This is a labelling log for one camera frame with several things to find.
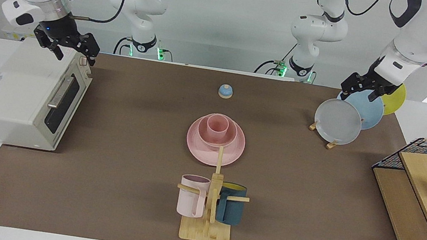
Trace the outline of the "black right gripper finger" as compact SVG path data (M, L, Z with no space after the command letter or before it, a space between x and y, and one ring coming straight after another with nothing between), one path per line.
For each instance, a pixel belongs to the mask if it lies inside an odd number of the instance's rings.
M85 53L85 58L87 59L87 63L88 65L90 65L90 67L93 67L95 64L95 59L97 57L97 55L100 52L100 48L94 48L94 47L87 47L86 49L86 53Z
M63 59L63 51L60 49L58 45L52 44L50 51L55 54L57 60L60 61Z

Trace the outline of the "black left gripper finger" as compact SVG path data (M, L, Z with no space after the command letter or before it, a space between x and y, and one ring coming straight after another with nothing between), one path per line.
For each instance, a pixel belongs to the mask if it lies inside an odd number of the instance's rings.
M349 95L355 86L355 77L348 77L341 82L342 94Z
M375 101L382 95L385 95L385 93L386 93L386 90L376 88L375 90L373 90L371 102Z

